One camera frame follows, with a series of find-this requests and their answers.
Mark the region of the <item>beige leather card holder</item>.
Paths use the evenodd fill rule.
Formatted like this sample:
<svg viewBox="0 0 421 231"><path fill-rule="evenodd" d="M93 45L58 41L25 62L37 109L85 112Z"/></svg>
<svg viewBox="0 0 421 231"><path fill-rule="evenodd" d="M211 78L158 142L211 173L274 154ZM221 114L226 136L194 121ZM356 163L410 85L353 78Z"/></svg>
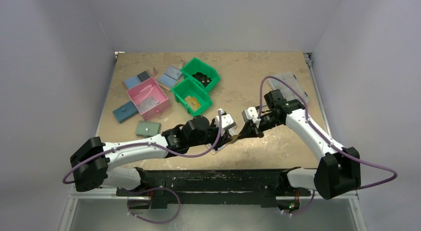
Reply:
<svg viewBox="0 0 421 231"><path fill-rule="evenodd" d="M230 144L231 138L233 135L229 134L229 133L225 133L223 136L220 137L220 139L218 140L218 143L216 144L216 146L210 151L211 154L216 154L218 153L220 150L222 150L223 148L225 148L227 145Z"/></svg>

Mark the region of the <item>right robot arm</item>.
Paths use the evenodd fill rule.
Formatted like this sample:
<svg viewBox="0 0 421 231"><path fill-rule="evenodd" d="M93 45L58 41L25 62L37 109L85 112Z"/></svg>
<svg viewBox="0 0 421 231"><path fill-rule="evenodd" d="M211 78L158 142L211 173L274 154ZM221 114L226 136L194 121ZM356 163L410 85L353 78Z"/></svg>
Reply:
<svg viewBox="0 0 421 231"><path fill-rule="evenodd" d="M361 186L359 152L345 148L320 130L298 99L286 100L279 90L265 94L268 112L259 114L257 107L242 112L244 127L238 138L262 138L264 131L285 125L294 131L318 161L316 169L293 167L280 173L276 191L290 195L298 188L319 193L329 200Z"/></svg>

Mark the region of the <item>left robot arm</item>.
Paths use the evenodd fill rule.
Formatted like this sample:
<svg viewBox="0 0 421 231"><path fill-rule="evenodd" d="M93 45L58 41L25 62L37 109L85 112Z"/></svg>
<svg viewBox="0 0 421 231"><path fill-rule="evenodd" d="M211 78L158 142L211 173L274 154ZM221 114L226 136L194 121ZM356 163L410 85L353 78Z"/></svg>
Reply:
<svg viewBox="0 0 421 231"><path fill-rule="evenodd" d="M71 157L72 183L76 191L86 192L100 186L116 186L137 196L147 192L148 182L135 169L122 166L147 159L188 157L191 147L209 145L206 155L230 142L230 129L235 127L231 115L217 115L212 121L198 115L184 125L161 134L130 142L102 142L100 137L88 139Z"/></svg>

